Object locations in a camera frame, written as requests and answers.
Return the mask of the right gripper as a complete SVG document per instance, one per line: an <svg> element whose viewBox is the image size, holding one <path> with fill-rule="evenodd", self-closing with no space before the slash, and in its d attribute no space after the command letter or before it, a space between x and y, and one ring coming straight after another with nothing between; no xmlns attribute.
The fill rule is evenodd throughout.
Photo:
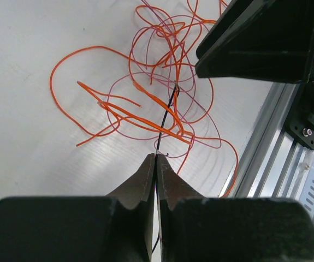
<svg viewBox="0 0 314 262"><path fill-rule="evenodd" d="M196 55L199 78L314 87L314 1L231 1Z"/></svg>

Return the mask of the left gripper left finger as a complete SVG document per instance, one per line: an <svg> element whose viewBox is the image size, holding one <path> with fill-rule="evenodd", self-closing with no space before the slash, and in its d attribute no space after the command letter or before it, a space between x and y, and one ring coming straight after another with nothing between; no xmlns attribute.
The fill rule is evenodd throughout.
<svg viewBox="0 0 314 262"><path fill-rule="evenodd" d="M150 261L155 156L105 196L0 200L0 261Z"/></svg>

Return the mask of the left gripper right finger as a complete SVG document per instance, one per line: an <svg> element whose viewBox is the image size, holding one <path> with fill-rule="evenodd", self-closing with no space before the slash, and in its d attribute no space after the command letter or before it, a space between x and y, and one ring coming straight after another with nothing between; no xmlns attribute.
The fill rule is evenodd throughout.
<svg viewBox="0 0 314 262"><path fill-rule="evenodd" d="M156 158L162 261L314 261L314 224L289 198L207 198Z"/></svg>

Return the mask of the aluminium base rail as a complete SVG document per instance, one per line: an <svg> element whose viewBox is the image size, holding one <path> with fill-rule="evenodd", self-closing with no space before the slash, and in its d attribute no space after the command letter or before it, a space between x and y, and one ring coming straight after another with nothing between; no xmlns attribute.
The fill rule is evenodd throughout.
<svg viewBox="0 0 314 262"><path fill-rule="evenodd" d="M224 197L291 197L298 200L314 166L314 151L298 144L284 123L299 87L274 83L259 112Z"/></svg>

